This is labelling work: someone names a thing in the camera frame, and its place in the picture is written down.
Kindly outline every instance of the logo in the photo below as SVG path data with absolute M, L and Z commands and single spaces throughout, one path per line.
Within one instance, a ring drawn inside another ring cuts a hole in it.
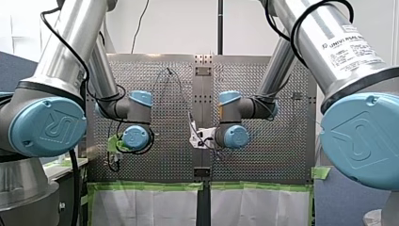
M 384 161 L 393 147 L 369 112 L 363 112 L 331 131 L 335 144 L 353 169 Z
M 54 110 L 48 114 L 40 138 L 60 144 L 68 144 L 71 142 L 77 122 L 76 117 Z

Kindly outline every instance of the label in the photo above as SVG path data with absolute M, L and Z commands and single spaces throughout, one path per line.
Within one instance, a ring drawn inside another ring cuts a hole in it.
M 361 65 L 384 62 L 359 33 L 345 33 L 320 47 L 326 62 L 340 72 L 351 72 Z
M 343 25 L 343 30 L 346 32 L 358 33 L 358 29 L 355 28 L 353 25 Z

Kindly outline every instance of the robotic arm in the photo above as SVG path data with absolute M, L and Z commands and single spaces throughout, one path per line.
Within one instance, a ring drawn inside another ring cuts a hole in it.
M 280 38 L 257 95 L 220 93 L 220 126 L 205 129 L 207 145 L 241 148 L 248 143 L 241 119 L 267 119 L 277 114 L 274 96 L 290 72 L 294 58 L 305 64 L 326 98 L 322 104 L 322 145 L 331 162 L 363 185 L 399 189 L 399 96 L 384 89 L 399 76 L 331 3 L 346 1 L 270 0 L 267 10 L 278 16 L 289 36 Z
M 99 112 L 109 119 L 133 125 L 123 133 L 123 144 L 139 151 L 150 144 L 152 95 L 133 91 L 122 99 L 98 38 L 105 13 L 116 0 L 71 0 L 63 4 L 56 23 L 58 34 L 84 62 L 89 62 Z M 35 74 L 21 81 L 12 98 L 0 105 L 0 150 L 29 157 L 57 156 L 67 152 L 86 132 L 84 98 L 85 67 L 53 35 Z

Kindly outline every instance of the blue panel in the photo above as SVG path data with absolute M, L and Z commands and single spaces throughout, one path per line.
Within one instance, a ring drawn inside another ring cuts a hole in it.
M 147 131 L 139 126 L 133 125 L 123 133 L 123 145 L 133 151 L 140 151 L 145 148 L 149 142 L 150 136 Z
M 363 185 L 399 189 L 399 97 L 357 93 L 334 104 L 322 120 L 331 162 Z
M 239 149 L 245 147 L 249 143 L 249 134 L 247 129 L 241 125 L 234 125 L 226 130 L 224 136 L 226 147 Z
M 147 91 L 132 91 L 129 98 L 145 106 L 152 106 L 152 94 Z
M 219 104 L 226 105 L 241 98 L 239 91 L 224 91 L 219 94 Z
M 26 156 L 58 156 L 76 146 L 86 126 L 85 113 L 77 103 L 63 97 L 43 98 L 15 116 L 9 142 Z

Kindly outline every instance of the vertical metal rail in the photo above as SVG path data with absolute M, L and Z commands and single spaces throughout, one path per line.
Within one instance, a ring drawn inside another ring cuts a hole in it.
M 223 55 L 223 1 L 218 0 L 217 6 L 217 54 Z

